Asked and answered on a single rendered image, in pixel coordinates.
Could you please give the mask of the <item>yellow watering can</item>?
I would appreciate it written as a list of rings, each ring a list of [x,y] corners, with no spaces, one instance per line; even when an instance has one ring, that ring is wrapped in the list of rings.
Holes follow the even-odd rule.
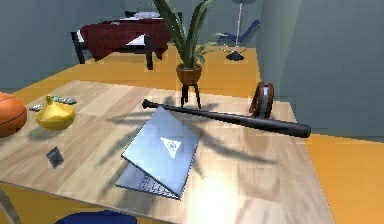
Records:
[[[37,104],[29,108],[36,112],[37,124],[49,131],[61,131],[67,129],[75,120],[75,109],[77,101],[73,98],[45,96],[45,104]]]

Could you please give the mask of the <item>black baseball bat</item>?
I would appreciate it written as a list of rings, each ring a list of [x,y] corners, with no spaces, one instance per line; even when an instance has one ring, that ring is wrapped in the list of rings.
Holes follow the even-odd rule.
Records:
[[[250,116],[228,114],[228,113],[219,113],[219,112],[210,112],[204,110],[196,110],[182,107],[175,107],[165,104],[159,104],[151,102],[147,99],[142,101],[142,107],[146,108],[157,108],[163,107],[165,110],[179,112],[184,114],[201,116],[204,118],[210,118],[225,123],[240,125],[243,127],[259,129],[263,131],[273,132],[284,134],[293,137],[299,138],[308,138],[311,135],[311,127],[306,124],[280,121],[280,120],[269,120],[262,118],[255,118]]]

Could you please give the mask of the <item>white pillow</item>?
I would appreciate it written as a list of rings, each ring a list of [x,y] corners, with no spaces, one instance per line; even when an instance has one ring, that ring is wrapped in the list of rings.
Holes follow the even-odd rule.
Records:
[[[134,17],[137,19],[153,19],[160,18],[160,14],[158,12],[137,12]]]

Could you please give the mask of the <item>bed with dark red blanket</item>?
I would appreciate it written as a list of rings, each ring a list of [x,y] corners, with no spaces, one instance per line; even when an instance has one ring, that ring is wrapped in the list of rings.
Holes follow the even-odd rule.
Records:
[[[148,70],[153,69],[152,54],[158,59],[168,49],[170,34],[159,16],[137,18],[137,12],[126,12],[126,18],[85,25],[70,35],[80,64],[85,63],[84,50],[95,61],[114,52],[144,54]]]

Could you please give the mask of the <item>small dark grey card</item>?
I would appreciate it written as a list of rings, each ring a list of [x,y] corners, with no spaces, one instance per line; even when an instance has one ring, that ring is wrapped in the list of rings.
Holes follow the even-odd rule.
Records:
[[[54,169],[60,166],[64,162],[64,158],[61,155],[58,147],[54,147],[46,154],[47,159]]]

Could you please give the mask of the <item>wooden table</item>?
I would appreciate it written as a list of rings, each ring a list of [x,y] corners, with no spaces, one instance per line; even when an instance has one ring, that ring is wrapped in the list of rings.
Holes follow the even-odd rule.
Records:
[[[115,182],[151,114],[142,101],[176,105],[178,92],[72,81],[53,93],[76,99],[74,123],[50,132],[28,119],[0,139],[0,181],[174,224],[334,224],[300,138],[181,114],[200,141],[185,193],[172,200]],[[54,147],[64,158],[56,169],[46,157]]]

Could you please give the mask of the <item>silver grey laptop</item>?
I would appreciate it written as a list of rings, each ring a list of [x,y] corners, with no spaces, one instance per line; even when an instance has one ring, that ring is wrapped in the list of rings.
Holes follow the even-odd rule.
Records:
[[[159,106],[121,154],[117,187],[180,200],[199,137]]]

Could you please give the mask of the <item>green house plant in brown pot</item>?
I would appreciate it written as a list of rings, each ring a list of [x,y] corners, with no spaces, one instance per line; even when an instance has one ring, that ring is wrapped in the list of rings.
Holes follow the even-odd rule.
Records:
[[[181,106],[188,102],[189,88],[193,87],[198,108],[201,108],[198,82],[202,75],[205,55],[217,49],[216,42],[198,44],[201,28],[212,1],[203,0],[195,7],[189,29],[186,29],[179,12],[172,6],[170,0],[153,0],[181,59],[176,66],[177,77],[182,84]]]

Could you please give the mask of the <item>orange basketball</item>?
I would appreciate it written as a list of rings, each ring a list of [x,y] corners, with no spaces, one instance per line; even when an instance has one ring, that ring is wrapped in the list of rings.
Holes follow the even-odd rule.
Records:
[[[25,125],[27,110],[15,96],[0,92],[0,138],[9,137]]]

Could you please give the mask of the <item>brown and grey round clock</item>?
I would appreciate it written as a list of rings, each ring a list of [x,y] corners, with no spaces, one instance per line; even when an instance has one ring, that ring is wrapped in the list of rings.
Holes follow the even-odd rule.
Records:
[[[259,82],[256,87],[249,112],[253,117],[268,119],[272,112],[273,98],[273,84],[270,82]]]

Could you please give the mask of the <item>floor lamp with black base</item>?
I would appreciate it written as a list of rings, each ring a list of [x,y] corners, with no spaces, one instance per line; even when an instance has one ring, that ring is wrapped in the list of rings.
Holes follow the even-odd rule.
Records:
[[[237,20],[237,30],[235,35],[235,48],[234,50],[226,56],[228,60],[231,61],[241,61],[244,59],[244,57],[239,53],[239,43],[242,42],[247,38],[247,36],[251,33],[251,31],[260,24],[259,20],[254,20],[251,25],[248,27],[248,29],[243,33],[240,34],[240,26],[241,26],[241,18],[242,18],[242,12],[243,12],[243,5],[244,4],[250,4],[255,2],[256,0],[238,0],[239,1],[239,13],[238,13],[238,20]]]

